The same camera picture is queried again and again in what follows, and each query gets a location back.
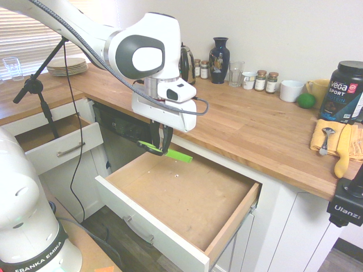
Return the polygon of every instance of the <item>small jar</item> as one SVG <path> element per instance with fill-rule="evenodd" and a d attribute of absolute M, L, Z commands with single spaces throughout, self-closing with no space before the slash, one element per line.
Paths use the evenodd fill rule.
<path fill-rule="evenodd" d="M 268 73 L 266 93 L 273 94 L 274 92 L 276 92 L 277 77 L 278 77 L 277 72 Z"/>
<path fill-rule="evenodd" d="M 195 77 L 200 77 L 200 59 L 194 59 Z"/>
<path fill-rule="evenodd" d="M 208 78 L 208 61 L 202 61 L 200 65 L 200 78 L 207 79 Z"/>
<path fill-rule="evenodd" d="M 257 92 L 262 92 L 265 89 L 266 74 L 267 74 L 267 72 L 265 70 L 257 71 L 257 77 L 256 77 L 256 83 L 255 83 L 255 90 Z"/>

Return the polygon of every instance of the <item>drawer handle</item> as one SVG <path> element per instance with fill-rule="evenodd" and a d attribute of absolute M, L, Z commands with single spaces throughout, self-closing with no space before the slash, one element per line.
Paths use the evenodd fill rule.
<path fill-rule="evenodd" d="M 84 146 L 85 144 L 86 144 L 85 142 L 83 142 L 83 144 L 82 144 L 82 143 L 79 143 L 77 146 L 72 147 L 71 149 L 68 149 L 68 150 L 66 150 L 66 151 L 64 151 L 64 152 L 58 152 L 58 153 L 57 153 L 57 157 L 58 157 L 58 158 L 60 158 L 60 157 L 62 157 L 62 156 L 64 156 L 64 155 L 67 155 L 67 154 L 69 154 L 69 153 L 73 152 L 74 150 L 77 150 L 77 149 L 81 148 L 81 147 L 82 147 L 82 146 Z"/>
<path fill-rule="evenodd" d="M 146 242 L 148 242 L 150 245 L 153 245 L 154 243 L 154 235 L 145 235 L 143 233 L 141 233 L 135 226 L 132 225 L 132 217 L 131 216 L 124 216 L 123 220 L 125 221 L 125 223 L 127 224 L 127 226 L 137 235 L 139 236 L 141 239 L 145 240 Z"/>

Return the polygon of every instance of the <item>vega sport container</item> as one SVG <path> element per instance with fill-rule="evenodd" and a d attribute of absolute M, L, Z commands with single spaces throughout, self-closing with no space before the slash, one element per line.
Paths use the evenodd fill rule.
<path fill-rule="evenodd" d="M 363 62 L 341 61 L 331 76 L 319 118 L 353 124 L 363 106 Z"/>

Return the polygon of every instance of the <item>dishwasher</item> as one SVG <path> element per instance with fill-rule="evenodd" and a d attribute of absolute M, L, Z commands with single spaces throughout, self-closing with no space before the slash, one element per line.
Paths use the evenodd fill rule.
<path fill-rule="evenodd" d="M 148 123 L 97 102 L 93 109 L 101 129 L 107 168 L 110 167 L 112 173 L 146 152 L 136 142 L 151 143 Z"/>

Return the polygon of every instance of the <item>black camera clamp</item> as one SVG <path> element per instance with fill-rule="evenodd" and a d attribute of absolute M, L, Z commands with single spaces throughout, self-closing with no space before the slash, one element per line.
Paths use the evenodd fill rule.
<path fill-rule="evenodd" d="M 55 139 L 59 138 L 58 131 L 53 122 L 52 113 L 50 112 L 49 106 L 48 106 L 47 102 L 44 100 L 44 97 L 41 93 L 43 90 L 43 84 L 40 82 L 40 80 L 37 79 L 37 77 L 44 70 L 44 68 L 48 65 L 48 63 L 52 60 L 52 58 L 57 54 L 57 52 L 62 48 L 64 43 L 66 43 L 67 41 L 68 40 L 66 38 L 62 37 L 62 40 L 54 48 L 54 50 L 51 52 L 51 54 L 48 56 L 48 58 L 46 58 L 46 60 L 39 67 L 37 72 L 35 72 L 35 74 L 31 75 L 30 78 L 25 81 L 24 87 L 20 90 L 18 95 L 13 100 L 13 102 L 15 104 L 17 104 L 27 94 L 27 92 L 29 92 L 31 94 L 38 94 L 39 99 L 40 99 L 41 109 L 44 113 L 45 118 L 48 120 L 48 123 L 50 125 L 50 128 L 52 129 L 52 133 L 53 133 Z"/>
<path fill-rule="evenodd" d="M 341 178 L 338 181 L 327 212 L 331 214 L 329 221 L 339 228 L 348 223 L 363 224 L 363 164 L 353 180 Z"/>

